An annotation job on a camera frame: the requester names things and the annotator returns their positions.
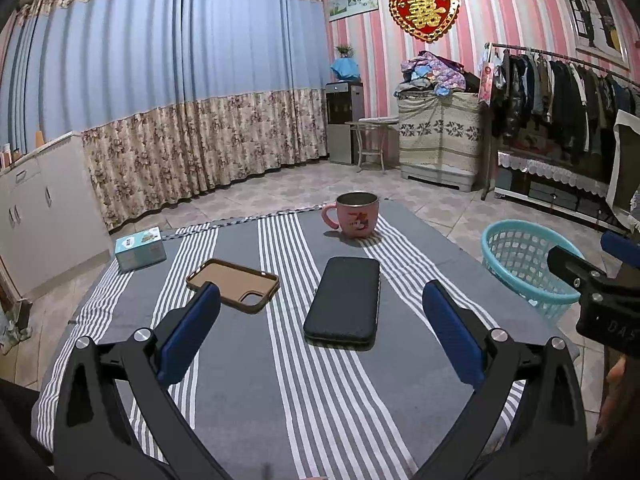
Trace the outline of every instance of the gold chinese character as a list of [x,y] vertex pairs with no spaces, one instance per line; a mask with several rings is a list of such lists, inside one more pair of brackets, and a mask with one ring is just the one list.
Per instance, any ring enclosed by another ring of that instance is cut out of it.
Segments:
[[438,7],[435,0],[410,0],[409,15],[406,18],[417,28],[423,28],[425,25],[436,27],[441,19],[438,14],[445,12],[446,9]]

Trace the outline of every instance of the metal screw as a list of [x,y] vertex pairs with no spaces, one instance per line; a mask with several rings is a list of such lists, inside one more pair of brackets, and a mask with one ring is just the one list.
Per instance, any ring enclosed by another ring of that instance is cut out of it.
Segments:
[[566,348],[566,343],[564,339],[555,337],[551,340],[551,346],[556,350],[564,350]]
[[148,328],[140,328],[136,330],[135,334],[133,335],[133,339],[139,342],[146,341],[150,337],[151,337],[151,330],[149,330]]
[[78,338],[78,340],[76,341],[76,348],[79,349],[83,349],[83,348],[87,348],[89,346],[89,344],[91,343],[91,340],[83,335],[82,337]]
[[493,330],[491,330],[491,339],[493,339],[494,341],[503,343],[507,341],[508,337],[509,334],[507,334],[506,331],[501,328],[494,328]]

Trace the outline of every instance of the basket rim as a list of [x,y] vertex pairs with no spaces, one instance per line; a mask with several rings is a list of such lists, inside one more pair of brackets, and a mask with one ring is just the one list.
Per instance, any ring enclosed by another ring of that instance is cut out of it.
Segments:
[[556,242],[556,245],[560,245],[561,247],[574,253],[576,256],[584,258],[580,250],[575,245],[573,245],[560,233],[553,231],[553,229],[540,224],[534,224],[533,222],[529,222],[526,220],[505,219],[488,225],[482,232],[482,257],[487,260],[488,265],[491,267],[491,270],[498,274],[498,276],[500,276],[505,282],[509,283],[514,288],[514,290],[519,290],[523,294],[527,294],[529,296],[528,299],[549,304],[566,304],[575,303],[576,301],[578,301],[580,299],[580,292],[576,291],[571,294],[547,292],[546,290],[537,288],[536,286],[527,283],[525,280],[514,276],[498,261],[498,259],[494,256],[494,254],[491,252],[491,249],[489,248],[489,243],[487,241],[489,239],[489,236],[493,235],[494,231],[519,230],[518,227],[521,228],[520,230],[528,230],[529,232],[532,232],[532,235],[534,235],[534,232],[547,234],[549,236],[546,238],[549,239],[549,241]]

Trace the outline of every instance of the gray striped tablecloth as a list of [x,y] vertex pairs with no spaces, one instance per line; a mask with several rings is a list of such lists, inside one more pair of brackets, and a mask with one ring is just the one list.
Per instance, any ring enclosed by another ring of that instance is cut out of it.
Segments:
[[[112,262],[82,300],[33,410],[33,434],[48,449],[76,338],[116,342],[137,328],[155,327],[186,304],[193,292],[185,277],[212,256],[274,272],[282,282],[259,314],[224,306],[184,380],[169,389],[195,433],[237,480],[404,479],[427,460],[472,392],[458,380],[422,312],[422,288],[433,278],[488,328],[503,327],[531,343],[560,335],[475,259],[392,201],[381,203],[377,234],[367,240],[343,240],[318,210],[176,234],[164,243],[165,262],[127,274]],[[381,264],[378,334],[369,351],[311,346],[303,338],[324,266],[340,255]],[[491,442],[506,432],[522,389],[514,383]],[[162,459],[127,384],[120,393],[142,449]]]

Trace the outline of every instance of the picture frame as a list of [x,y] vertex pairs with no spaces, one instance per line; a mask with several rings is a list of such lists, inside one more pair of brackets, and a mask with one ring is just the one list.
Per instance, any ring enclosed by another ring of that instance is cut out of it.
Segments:
[[576,50],[628,69],[626,44],[612,0],[564,0]]
[[348,16],[378,10],[379,0],[328,0],[326,15],[330,22]]

